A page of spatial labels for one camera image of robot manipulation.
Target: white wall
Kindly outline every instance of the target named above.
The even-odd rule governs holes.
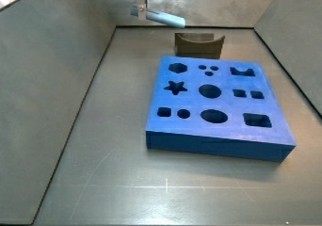
[[[256,30],[322,114],[322,0],[276,0]]]
[[[149,0],[149,7],[185,17],[193,26],[254,27],[272,0]],[[151,25],[130,15],[135,0],[105,0],[118,25]]]
[[[0,12],[0,224],[31,224],[115,24],[97,0]]]

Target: star-shaped hole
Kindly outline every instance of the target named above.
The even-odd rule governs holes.
[[[187,89],[183,87],[185,82],[174,82],[169,81],[169,87],[165,89],[171,90],[174,95],[178,95],[181,91],[187,91]]]

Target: gray floor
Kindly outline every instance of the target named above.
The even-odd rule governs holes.
[[[322,224],[322,123],[253,30],[191,31],[226,35],[222,59],[262,63],[298,142],[286,161],[146,149],[178,31],[118,29],[35,224]]]

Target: shape sorter board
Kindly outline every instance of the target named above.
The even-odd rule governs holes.
[[[261,65],[165,56],[147,148],[284,161],[296,140]]]

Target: rectangular hole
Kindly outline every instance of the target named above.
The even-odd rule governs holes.
[[[249,126],[272,128],[272,122],[268,115],[245,113],[245,121]]]

